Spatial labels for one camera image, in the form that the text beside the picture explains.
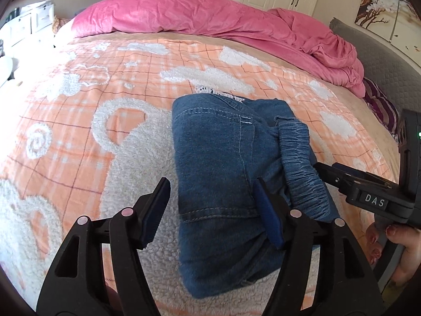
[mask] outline floral wall art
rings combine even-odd
[[[421,66],[421,20],[408,0],[361,0],[355,23]]]

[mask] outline gray handle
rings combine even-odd
[[[393,272],[399,265],[405,246],[396,245],[390,242],[386,236],[386,228],[391,225],[393,221],[384,217],[375,215],[375,227],[377,228],[380,236],[377,240],[381,244],[383,251],[380,259],[372,265],[374,275],[378,282],[378,288],[383,292]]]

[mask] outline orange plaid blanket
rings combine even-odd
[[[140,253],[159,309],[167,315],[262,313],[276,274],[252,287],[193,300],[177,272],[171,106],[179,96],[211,90],[285,100],[308,125],[319,161],[341,162],[392,179],[375,142],[354,115],[323,81],[302,71],[197,41],[102,37],[67,45],[0,126],[17,120],[9,146],[0,153],[0,264],[32,307],[77,217],[110,217],[166,176],[172,183],[170,204],[154,242]],[[346,204],[336,189],[330,191],[365,246],[363,234],[372,215]],[[113,286],[108,249],[104,266]],[[311,301],[315,279],[309,279],[304,306]]]

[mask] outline human hand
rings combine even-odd
[[[405,246],[399,265],[392,275],[392,281],[401,286],[409,281],[421,264],[421,231],[405,225],[390,225],[386,228],[387,238]],[[365,232],[367,238],[368,260],[374,264],[382,256],[382,246],[377,242],[378,230],[372,223]]]

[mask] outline silver screw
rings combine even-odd
[[[132,209],[132,208],[126,208],[126,209],[123,209],[123,210],[121,211],[121,214],[122,214],[123,216],[131,216],[131,215],[133,215],[133,209]]]
[[[343,219],[335,219],[335,225],[343,227],[345,225],[345,221]]]
[[[293,209],[293,210],[290,211],[290,215],[297,219],[298,217],[301,217],[302,213],[301,213],[301,211],[299,211],[297,209]]]
[[[88,218],[86,216],[81,216],[77,219],[77,224],[83,226],[88,222]]]

